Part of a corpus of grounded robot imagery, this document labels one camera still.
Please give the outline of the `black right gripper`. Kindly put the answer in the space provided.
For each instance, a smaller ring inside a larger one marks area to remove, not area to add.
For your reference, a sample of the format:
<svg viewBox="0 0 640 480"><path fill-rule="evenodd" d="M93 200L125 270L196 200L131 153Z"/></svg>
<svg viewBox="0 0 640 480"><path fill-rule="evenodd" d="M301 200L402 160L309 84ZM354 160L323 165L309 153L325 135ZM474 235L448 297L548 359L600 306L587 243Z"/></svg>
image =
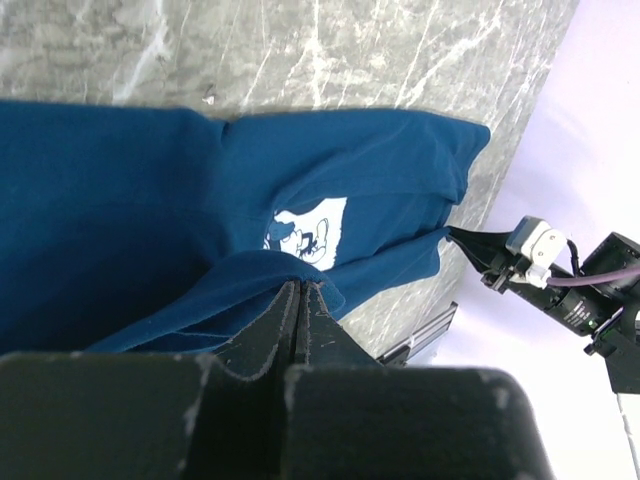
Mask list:
<svg viewBox="0 0 640 480"><path fill-rule="evenodd" d="M481 273L481 282L486 287L500 294L512 292L536 309L547 312L553 306L554 293L526 282L524 271L531 262L506 248L510 235L510 232L450 227L447 240L459 247L473 268Z"/></svg>

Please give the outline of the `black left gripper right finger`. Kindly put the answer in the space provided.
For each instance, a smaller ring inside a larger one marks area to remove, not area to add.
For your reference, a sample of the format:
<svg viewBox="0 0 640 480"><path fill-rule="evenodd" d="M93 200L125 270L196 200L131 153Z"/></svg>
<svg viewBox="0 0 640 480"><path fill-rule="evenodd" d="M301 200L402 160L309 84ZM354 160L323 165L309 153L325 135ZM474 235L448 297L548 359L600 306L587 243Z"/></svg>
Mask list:
<svg viewBox="0 0 640 480"><path fill-rule="evenodd" d="M504 371L385 367L303 290L284 378L286 479L549 479L527 395Z"/></svg>

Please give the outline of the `blue printed t-shirt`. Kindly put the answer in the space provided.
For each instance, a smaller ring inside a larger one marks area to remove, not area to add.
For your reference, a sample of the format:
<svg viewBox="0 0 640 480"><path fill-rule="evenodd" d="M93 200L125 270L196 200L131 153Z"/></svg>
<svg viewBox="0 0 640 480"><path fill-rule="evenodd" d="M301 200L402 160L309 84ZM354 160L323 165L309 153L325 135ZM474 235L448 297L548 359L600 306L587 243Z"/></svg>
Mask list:
<svg viewBox="0 0 640 480"><path fill-rule="evenodd" d="M1 349L211 351L288 280L342 318L435 275L490 140L414 110L1 105Z"/></svg>

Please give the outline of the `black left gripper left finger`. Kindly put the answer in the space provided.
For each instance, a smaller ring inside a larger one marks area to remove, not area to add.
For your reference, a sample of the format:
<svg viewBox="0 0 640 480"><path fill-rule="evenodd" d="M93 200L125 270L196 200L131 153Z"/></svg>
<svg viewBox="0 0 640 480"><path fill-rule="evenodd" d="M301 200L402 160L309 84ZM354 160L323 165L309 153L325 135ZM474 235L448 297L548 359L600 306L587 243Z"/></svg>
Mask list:
<svg viewBox="0 0 640 480"><path fill-rule="evenodd" d="M5 479L275 479L298 282L216 353L1 359Z"/></svg>

